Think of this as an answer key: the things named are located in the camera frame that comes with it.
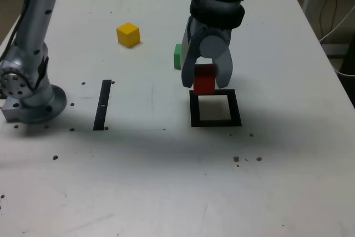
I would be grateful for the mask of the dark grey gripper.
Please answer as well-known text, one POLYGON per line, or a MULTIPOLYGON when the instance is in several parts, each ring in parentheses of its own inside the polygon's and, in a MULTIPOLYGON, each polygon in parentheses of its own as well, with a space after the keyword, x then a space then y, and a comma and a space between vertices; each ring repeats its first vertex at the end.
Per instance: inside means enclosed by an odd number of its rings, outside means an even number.
POLYGON ((191 88, 195 80, 195 64, 198 57, 212 59, 216 65, 216 83, 219 88, 228 86, 233 63, 229 50, 230 29, 220 29, 199 22, 193 16, 187 20, 181 43, 181 81, 191 88))

